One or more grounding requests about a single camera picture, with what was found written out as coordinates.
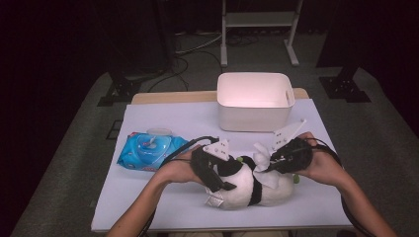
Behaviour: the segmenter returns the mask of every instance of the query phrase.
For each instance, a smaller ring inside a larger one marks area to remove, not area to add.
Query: gray floor
[[[325,35],[298,34],[294,40],[299,67],[292,67],[282,40],[286,36],[259,37],[253,44],[228,48],[224,72],[282,72],[294,87],[306,89],[314,100],[346,169],[359,182],[373,204],[399,236],[419,236],[419,142],[377,80],[359,69],[354,80],[371,103],[349,104],[329,100],[318,80],[340,68],[315,68]],[[183,36],[179,48],[187,49],[208,40]],[[219,58],[219,47],[201,49]],[[188,69],[182,78],[190,91],[215,90],[220,67],[207,53],[182,58]],[[176,60],[174,71],[185,68]],[[142,92],[158,79],[144,83]],[[98,78],[43,176],[13,236],[101,236],[90,231],[102,185],[114,153],[115,141],[106,139],[116,119],[122,119],[126,103],[97,107],[112,81]],[[184,91],[179,77],[161,82],[158,91]],[[298,236],[336,236],[335,229],[303,229]]]

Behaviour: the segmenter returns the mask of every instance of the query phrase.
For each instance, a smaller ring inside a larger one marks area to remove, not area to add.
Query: human arm
[[[160,168],[132,205],[112,226],[107,236],[138,236],[157,207],[167,185],[187,182],[201,184],[202,181],[195,175],[188,162],[191,160],[192,151],[198,147],[196,146],[192,150],[177,156],[174,161]]]
[[[310,139],[313,138],[310,132],[302,134],[299,138],[306,139],[311,146],[317,143],[314,139]],[[296,173],[318,183],[336,187],[352,215],[375,236],[396,236],[357,182],[330,154],[322,150],[313,150],[311,164],[305,170]]]

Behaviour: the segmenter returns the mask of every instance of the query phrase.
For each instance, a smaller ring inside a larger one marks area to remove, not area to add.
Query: person's left arm
[[[107,236],[138,236],[157,207],[164,188],[170,183],[197,182],[201,184],[202,181],[195,175],[188,162],[191,156],[192,150],[179,155],[178,160],[169,162],[159,169],[132,205],[112,226]]]

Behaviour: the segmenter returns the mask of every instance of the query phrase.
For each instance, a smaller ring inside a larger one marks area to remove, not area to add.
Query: person's left hand
[[[155,176],[163,177],[168,183],[196,182],[203,185],[204,183],[194,173],[190,165],[192,152],[200,146],[197,145],[189,151],[176,156],[175,159],[161,167]]]

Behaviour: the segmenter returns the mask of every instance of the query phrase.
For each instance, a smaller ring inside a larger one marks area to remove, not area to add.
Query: white plastic bin
[[[282,73],[223,73],[217,83],[218,123],[229,131],[268,132],[287,124],[295,98]]]

